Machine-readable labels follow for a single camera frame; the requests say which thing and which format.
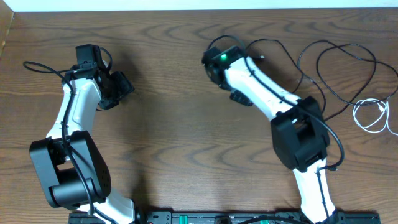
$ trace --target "white wall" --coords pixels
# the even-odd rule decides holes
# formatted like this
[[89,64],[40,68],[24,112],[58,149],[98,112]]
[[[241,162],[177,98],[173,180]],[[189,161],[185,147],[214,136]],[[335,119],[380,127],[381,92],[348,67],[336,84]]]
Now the white wall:
[[398,7],[398,0],[4,0],[14,12]]

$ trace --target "green light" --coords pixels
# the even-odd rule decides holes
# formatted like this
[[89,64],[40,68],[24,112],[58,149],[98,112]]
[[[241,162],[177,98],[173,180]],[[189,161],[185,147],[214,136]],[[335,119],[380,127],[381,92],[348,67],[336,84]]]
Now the green light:
[[222,60],[226,60],[226,59],[227,59],[226,54],[223,54],[223,55],[221,56],[221,59],[222,59]]

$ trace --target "white cable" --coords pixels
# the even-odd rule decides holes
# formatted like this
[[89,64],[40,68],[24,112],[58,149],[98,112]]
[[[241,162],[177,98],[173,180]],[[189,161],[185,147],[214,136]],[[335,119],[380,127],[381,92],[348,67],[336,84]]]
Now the white cable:
[[[368,99],[365,99],[365,100],[359,100],[359,101],[356,102],[356,103],[361,105],[361,104],[363,104],[363,103],[365,103],[365,102],[373,102],[373,103],[375,103],[375,102],[377,102],[377,101],[379,101],[379,100],[378,100],[378,99],[374,99],[374,98],[368,98]],[[391,131],[391,129],[390,129],[390,127],[389,127],[389,124],[388,124],[388,120],[389,120],[389,116],[390,116],[390,106],[389,106],[389,104],[388,104],[388,101],[387,101],[387,102],[380,101],[380,102],[377,103],[377,105],[379,106],[379,110],[380,110],[380,112],[381,112],[380,117],[379,117],[377,120],[375,120],[373,123],[371,123],[370,125],[365,126],[365,127],[362,126],[362,124],[358,121],[358,119],[356,119],[356,112],[357,112],[358,109],[361,107],[360,105],[355,105],[355,106],[354,106],[354,109],[353,109],[353,117],[354,117],[355,123],[356,123],[360,128],[362,128],[362,130],[364,130],[364,131],[366,131],[366,132],[369,132],[369,133],[380,133],[380,132],[384,131],[385,128],[387,127],[387,129],[390,131],[391,134],[395,134],[396,136],[398,136],[397,133]],[[384,124],[384,126],[383,126],[382,129],[380,129],[380,130],[378,130],[378,131],[370,131],[370,130],[368,130],[368,128],[370,128],[371,126],[373,126],[373,125],[375,125],[377,122],[379,122],[380,119],[381,119],[384,115],[386,115],[386,123]]]

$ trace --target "wooden table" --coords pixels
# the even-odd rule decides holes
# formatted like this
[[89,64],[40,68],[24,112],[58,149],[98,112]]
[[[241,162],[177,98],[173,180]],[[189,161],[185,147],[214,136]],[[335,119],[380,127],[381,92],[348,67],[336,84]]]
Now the wooden table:
[[[136,92],[96,114],[93,139],[113,187],[138,205],[176,211],[299,208],[295,178],[272,149],[268,120],[210,82],[200,63],[203,51],[215,37],[234,34],[246,43],[279,39],[297,58],[307,44],[328,39],[363,44],[398,67],[397,14],[398,9],[17,13],[0,61],[0,222],[66,223],[69,213],[47,204],[29,157],[30,143],[45,137],[58,114],[61,81],[24,69],[23,61],[61,70],[76,63],[77,45],[97,44],[111,52],[113,68],[127,75]],[[302,68],[310,76],[316,77],[315,59],[325,47],[304,56]],[[256,49],[266,56],[259,66],[293,90],[299,73],[282,49],[272,43]],[[320,66],[347,99],[372,69],[337,51],[327,53]],[[389,69],[378,67],[358,99],[380,98],[397,85]],[[344,104],[323,89],[328,116]],[[321,99],[308,80],[298,94]],[[395,131],[397,104],[392,97]],[[362,108],[358,115],[364,123],[378,116],[377,108]],[[328,124],[346,152],[340,170],[328,173],[335,205],[376,211],[383,223],[397,223],[398,138],[387,131],[365,133],[355,125],[352,107]],[[333,141],[328,154],[330,162],[340,156]]]

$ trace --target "white cable loop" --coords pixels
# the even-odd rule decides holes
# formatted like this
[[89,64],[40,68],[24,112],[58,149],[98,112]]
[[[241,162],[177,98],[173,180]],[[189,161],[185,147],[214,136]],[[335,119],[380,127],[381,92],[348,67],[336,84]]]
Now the white cable loop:
[[[359,101],[356,102],[356,103],[361,105],[361,104],[363,104],[363,103],[365,103],[365,102],[373,102],[373,103],[375,103],[375,102],[378,102],[378,101],[379,101],[378,99],[368,98],[368,99],[365,99],[365,100],[359,100]],[[389,127],[389,124],[388,124],[389,116],[390,116],[390,106],[389,106],[389,104],[388,104],[388,101],[387,101],[387,102],[380,101],[380,102],[377,103],[377,105],[379,106],[379,110],[380,110],[380,112],[381,112],[380,117],[379,117],[377,120],[375,120],[373,123],[371,123],[371,124],[369,124],[368,126],[365,126],[365,127],[362,126],[362,124],[361,124],[361,123],[358,121],[358,119],[356,118],[356,112],[357,112],[358,109],[361,107],[360,105],[355,105],[355,106],[354,106],[354,109],[353,109],[353,117],[354,117],[355,123],[356,123],[360,128],[362,128],[362,130],[364,130],[364,131],[366,131],[366,132],[369,132],[369,133],[380,133],[380,132],[384,131],[385,128],[387,127],[387,129],[390,131],[391,134],[395,134],[396,136],[398,136],[397,133],[391,131],[391,129],[390,129],[390,127]],[[384,124],[384,126],[383,126],[382,129],[380,129],[380,130],[378,130],[378,131],[370,131],[370,130],[368,130],[368,128],[370,128],[371,126],[373,126],[373,125],[375,125],[377,122],[379,122],[380,119],[381,119],[384,115],[386,115],[386,123]]]

